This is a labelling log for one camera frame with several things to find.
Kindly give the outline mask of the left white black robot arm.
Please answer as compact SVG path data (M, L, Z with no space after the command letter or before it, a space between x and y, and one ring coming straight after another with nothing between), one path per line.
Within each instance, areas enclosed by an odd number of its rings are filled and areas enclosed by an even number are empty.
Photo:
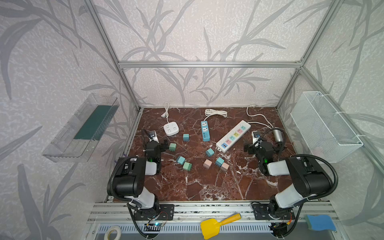
M159 214L158 197L145 187L145 177L161 173L161 154L168 148L167 140L163 143L150 141L144 157L119 158L107 185L108 195L127 202L128 208L138 213Z

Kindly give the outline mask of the long white multicolour power strip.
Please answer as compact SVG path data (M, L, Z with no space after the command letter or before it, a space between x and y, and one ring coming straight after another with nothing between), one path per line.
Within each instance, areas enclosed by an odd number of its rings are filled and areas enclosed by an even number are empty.
M240 121L216 143L218 151L226 153L250 128L249 123Z

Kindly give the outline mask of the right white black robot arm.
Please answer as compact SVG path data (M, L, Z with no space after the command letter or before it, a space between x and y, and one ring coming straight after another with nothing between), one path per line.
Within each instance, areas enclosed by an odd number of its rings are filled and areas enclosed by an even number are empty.
M335 168L326 160L308 154L299 154L274 161L285 144L275 147L266 141L244 145L244 151L256 156L258 167L265 176L290 176L292 184L282 192L273 195L269 203L253 202L251 207L256 220L280 220L293 217L293 208L311 200L317 200L333 193L339 183Z

